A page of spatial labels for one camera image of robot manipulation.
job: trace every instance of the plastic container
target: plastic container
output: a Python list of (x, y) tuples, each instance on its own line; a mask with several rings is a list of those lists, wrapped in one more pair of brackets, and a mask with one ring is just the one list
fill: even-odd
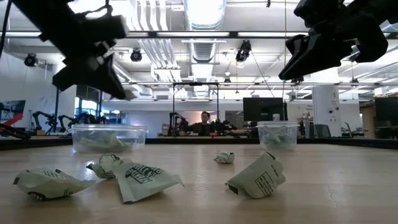
[(147, 128), (123, 124), (72, 125), (73, 148), (84, 153), (131, 152), (143, 149)]
[(294, 121), (260, 121), (257, 123), (263, 150), (293, 150), (297, 144), (298, 124)]

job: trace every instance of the laboratory room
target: laboratory room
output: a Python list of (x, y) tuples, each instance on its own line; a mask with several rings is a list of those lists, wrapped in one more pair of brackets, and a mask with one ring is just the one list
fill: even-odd
[(398, 1), (0, 1), (1, 223), (398, 223)]

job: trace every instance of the paper bag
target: paper bag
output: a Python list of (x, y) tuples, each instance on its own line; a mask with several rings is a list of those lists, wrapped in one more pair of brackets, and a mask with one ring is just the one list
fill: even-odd
[(271, 195), (285, 182), (283, 169), (282, 164), (272, 154), (266, 152), (225, 185), (237, 195), (263, 198)]
[(125, 159), (121, 160), (114, 154), (104, 154), (99, 159), (98, 164), (89, 164), (86, 168), (91, 169), (101, 179), (115, 178), (113, 174), (113, 167), (122, 164)]
[(78, 180), (60, 170), (41, 168), (20, 172), (13, 184), (37, 200), (47, 200), (69, 196), (94, 183), (95, 180)]
[(234, 160), (235, 154), (233, 152), (222, 152), (216, 158), (214, 158), (214, 161), (220, 164), (230, 164), (233, 163)]
[(123, 203), (133, 203), (161, 192), (175, 184), (182, 184), (180, 176), (161, 168), (125, 162), (114, 167)]

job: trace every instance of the ceiling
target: ceiling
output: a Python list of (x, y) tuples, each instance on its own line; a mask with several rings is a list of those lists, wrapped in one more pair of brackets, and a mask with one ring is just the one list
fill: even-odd
[[(272, 0), (271, 7), (267, 8), (266, 1), (227, 0), (221, 30), (258, 30), (263, 32), (285, 32), (286, 30), (287, 32), (306, 32), (308, 29), (304, 26), (303, 20), (293, 14), (293, 10), (298, 2), (299, 0), (288, 0), (286, 3), (282, 0)], [(79, 0), (75, 1), (75, 4), (73, 7), (75, 11), (85, 11), (100, 7), (103, 1)], [(111, 4), (114, 6), (116, 14), (118, 12), (120, 14), (128, 13), (125, 7), (125, 4), (129, 4), (128, 0), (113, 0)], [(166, 1), (166, 5), (168, 28), (170, 30), (186, 30), (183, 2), (180, 0), (170, 0)], [(5, 7), (6, 2), (0, 2), (1, 10), (4, 11)], [(16, 7), (12, 7), (9, 21), (10, 30), (37, 30)], [(388, 26), (388, 23), (383, 24), (381, 27), (386, 27), (386, 32), (396, 31), (394, 26)], [(183, 44), (181, 40), (186, 39), (172, 39), (171, 42), (177, 63), (181, 68), (181, 77), (187, 78), (192, 74), (189, 46), (188, 44)], [(242, 40), (226, 39), (225, 41), (223, 44), (218, 44), (216, 48), (216, 58), (214, 61), (216, 65), (212, 70), (213, 80), (222, 82), (225, 78), (225, 72), (229, 72), (232, 82), (261, 82), (263, 81), (262, 74), (268, 82), (281, 82), (277, 76), (285, 63), (290, 59), (290, 54), (286, 52), (284, 39), (250, 40), (252, 54), (246, 60), (243, 68), (237, 68), (234, 61), (237, 48), (240, 46)], [(119, 64), (125, 71), (129, 72), (134, 80), (139, 82), (154, 82), (154, 79), (150, 75), (152, 63), (145, 52), (142, 51), (143, 55), (140, 62), (132, 62), (130, 60), (132, 49), (139, 47), (137, 39), (124, 39), (119, 40), (117, 46), (112, 51), (116, 53)], [(398, 47), (398, 40), (389, 40), (389, 49), (393, 49), (394, 47)], [(50, 42), (43, 43), (39, 39), (9, 39), (6, 49), (8, 52), (20, 57), (25, 57), (27, 53), (36, 53), (39, 59), (47, 63), (60, 63), (63, 60), (62, 55)], [(381, 67), (397, 62), (395, 59), (397, 56), (398, 51), (392, 51), (374, 63), (364, 63), (355, 66), (345, 63), (338, 69), (339, 79), (340, 81), (348, 82), (352, 77), (376, 71)], [(398, 71), (390, 70), (388, 73), (380, 73), (362, 81), (379, 82), (396, 75), (398, 75)], [(369, 91), (368, 88), (364, 88), (362, 92), (358, 93), (367, 91)]]

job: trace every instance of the person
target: person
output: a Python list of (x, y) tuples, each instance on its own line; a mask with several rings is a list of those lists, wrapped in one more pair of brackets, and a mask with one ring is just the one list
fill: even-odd
[(210, 114), (209, 112), (201, 113), (201, 122), (195, 123), (188, 127), (188, 130), (193, 133), (198, 133), (199, 136), (209, 136), (210, 133), (214, 132), (214, 128), (211, 124), (209, 124)]

